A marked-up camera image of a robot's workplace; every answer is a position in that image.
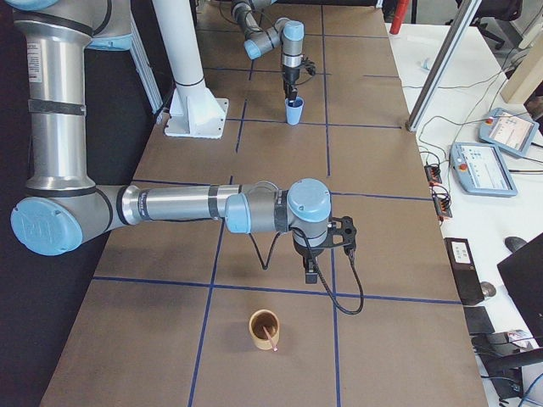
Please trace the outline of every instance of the white pole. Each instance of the white pole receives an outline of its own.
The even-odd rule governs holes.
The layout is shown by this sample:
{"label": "white pole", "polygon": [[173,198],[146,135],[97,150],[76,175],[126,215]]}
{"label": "white pole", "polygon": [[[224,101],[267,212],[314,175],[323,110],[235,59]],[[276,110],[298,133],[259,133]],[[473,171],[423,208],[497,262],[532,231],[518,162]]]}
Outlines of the white pole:
{"label": "white pole", "polygon": [[153,0],[176,92],[165,133],[176,137],[220,138],[228,101],[205,87],[202,61],[188,0]]}

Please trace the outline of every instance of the black device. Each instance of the black device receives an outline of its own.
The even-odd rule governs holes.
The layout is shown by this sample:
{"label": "black device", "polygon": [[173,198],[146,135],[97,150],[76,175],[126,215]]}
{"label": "black device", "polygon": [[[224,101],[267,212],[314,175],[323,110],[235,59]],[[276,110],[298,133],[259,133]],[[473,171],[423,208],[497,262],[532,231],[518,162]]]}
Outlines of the black device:
{"label": "black device", "polygon": [[455,278],[456,290],[464,305],[475,305],[484,300],[483,291],[473,263],[467,239],[446,237],[445,247]]}
{"label": "black device", "polygon": [[543,346],[543,233],[500,262],[498,270],[518,312]]}

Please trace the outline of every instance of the white desk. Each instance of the white desk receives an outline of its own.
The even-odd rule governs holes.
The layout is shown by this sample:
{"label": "white desk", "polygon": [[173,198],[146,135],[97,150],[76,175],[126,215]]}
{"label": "white desk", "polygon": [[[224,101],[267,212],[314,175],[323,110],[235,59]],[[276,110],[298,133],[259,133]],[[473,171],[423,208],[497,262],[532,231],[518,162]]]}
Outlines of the white desk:
{"label": "white desk", "polygon": [[[448,28],[435,25],[403,25],[399,35],[389,36],[403,86],[423,85],[428,75],[428,71],[422,67],[423,62],[425,59],[430,59],[430,63],[434,60]],[[490,78],[500,70],[500,65],[478,30],[469,28],[440,86],[471,85]],[[496,81],[487,81],[469,88],[439,89],[417,129],[417,137],[421,136],[423,130],[423,140],[442,147],[448,153],[460,126],[432,118],[441,115],[456,123],[484,118],[505,80],[505,75],[499,74]],[[482,102],[467,117],[487,88],[489,91]],[[420,89],[404,87],[409,110],[414,106],[419,92]],[[495,99],[493,107],[502,107],[514,113],[525,111],[522,105],[504,103],[500,95]],[[478,128],[479,124],[465,125],[458,133],[456,141],[477,141]],[[541,143],[543,141],[541,134],[538,134],[534,141]],[[443,153],[437,148],[427,147],[444,159]],[[504,156],[509,169],[543,169],[539,164],[514,159],[505,154]],[[532,147],[528,156],[543,160],[543,150]],[[441,227],[443,237],[468,239],[479,280],[491,282],[496,287],[496,296],[482,303],[495,330],[497,332],[510,329],[527,330],[522,317],[507,295],[496,265],[509,255],[503,243],[505,237],[519,236],[529,241],[543,231],[543,210],[540,201],[543,197],[543,177],[513,175],[518,188],[518,195],[514,198],[474,197],[462,190],[453,175],[448,176],[446,164],[441,168],[444,184],[451,192],[453,215],[453,218],[446,220]],[[490,381],[485,381],[485,390],[489,405],[497,405],[497,397]]]}

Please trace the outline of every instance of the black chair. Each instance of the black chair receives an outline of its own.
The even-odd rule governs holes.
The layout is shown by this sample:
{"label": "black chair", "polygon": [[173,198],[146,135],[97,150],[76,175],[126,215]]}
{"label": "black chair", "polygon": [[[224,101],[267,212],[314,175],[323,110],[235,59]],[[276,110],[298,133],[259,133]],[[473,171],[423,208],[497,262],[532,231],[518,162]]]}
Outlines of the black chair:
{"label": "black chair", "polygon": [[[460,7],[462,0],[456,0],[456,4]],[[475,13],[475,18],[472,21],[471,26],[479,28],[479,31],[482,36],[494,40],[497,42],[495,49],[500,49],[505,44],[505,40],[500,38],[496,34],[488,31],[486,29],[488,23],[482,23],[481,19],[484,17],[494,17],[497,20],[501,21],[514,21],[520,17],[520,13],[523,9],[523,0],[483,0],[477,13]]]}

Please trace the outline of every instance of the blue joint cap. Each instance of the blue joint cap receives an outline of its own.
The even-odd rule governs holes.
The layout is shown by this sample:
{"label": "blue joint cap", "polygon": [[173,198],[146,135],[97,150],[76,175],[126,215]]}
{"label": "blue joint cap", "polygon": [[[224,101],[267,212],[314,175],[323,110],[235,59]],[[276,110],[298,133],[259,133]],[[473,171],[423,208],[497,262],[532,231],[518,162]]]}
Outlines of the blue joint cap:
{"label": "blue joint cap", "polygon": [[260,48],[258,48],[258,45],[253,40],[247,40],[244,42],[245,52],[249,56],[250,59],[257,59],[262,56],[262,53],[260,52]]}
{"label": "blue joint cap", "polygon": [[87,48],[96,49],[98,51],[128,51],[132,48],[132,34],[93,38]]}
{"label": "blue joint cap", "polygon": [[69,252],[83,242],[76,218],[64,206],[45,198],[20,201],[11,211],[11,228],[29,250],[45,256]]}
{"label": "blue joint cap", "polygon": [[287,202],[293,214],[310,223],[327,219],[332,211],[327,186],[312,178],[295,182],[288,190]]}
{"label": "blue joint cap", "polygon": [[304,23],[290,20],[283,28],[283,35],[290,41],[300,41],[304,39]]}
{"label": "blue joint cap", "polygon": [[52,6],[57,1],[58,0],[6,0],[6,3],[19,10],[37,11]]}
{"label": "blue joint cap", "polygon": [[227,198],[225,219],[227,220],[227,227],[230,232],[251,232],[251,213],[245,194],[238,193]]}

